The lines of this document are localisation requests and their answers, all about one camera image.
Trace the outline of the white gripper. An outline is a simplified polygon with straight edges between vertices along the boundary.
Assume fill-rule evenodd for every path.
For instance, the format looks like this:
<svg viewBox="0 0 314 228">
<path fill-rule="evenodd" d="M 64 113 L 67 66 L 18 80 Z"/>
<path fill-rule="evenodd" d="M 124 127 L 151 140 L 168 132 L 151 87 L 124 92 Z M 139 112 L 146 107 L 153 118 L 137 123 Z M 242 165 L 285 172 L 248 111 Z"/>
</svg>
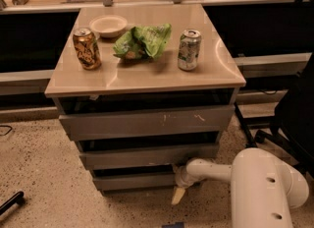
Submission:
<svg viewBox="0 0 314 228">
<path fill-rule="evenodd" d="M 191 187 L 194 183 L 196 183 L 198 181 L 198 178 L 192 174 L 189 165 L 176 167 L 174 169 L 174 172 L 177 187 L 174 187 L 171 204 L 177 205 L 183 198 L 185 189 Z"/>
</svg>

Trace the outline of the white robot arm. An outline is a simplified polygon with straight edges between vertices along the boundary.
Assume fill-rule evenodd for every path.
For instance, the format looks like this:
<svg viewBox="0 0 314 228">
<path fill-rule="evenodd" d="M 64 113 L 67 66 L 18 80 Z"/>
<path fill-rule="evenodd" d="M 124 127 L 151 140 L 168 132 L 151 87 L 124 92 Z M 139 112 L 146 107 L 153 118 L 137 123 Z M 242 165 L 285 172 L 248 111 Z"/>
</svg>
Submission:
<svg viewBox="0 0 314 228">
<path fill-rule="evenodd" d="M 175 170 L 172 204 L 193 184 L 207 180 L 231 184 L 233 228 L 293 228 L 290 211 L 305 204 L 309 187 L 304 176 L 272 153 L 252 147 L 230 165 L 192 158 Z"/>
</svg>

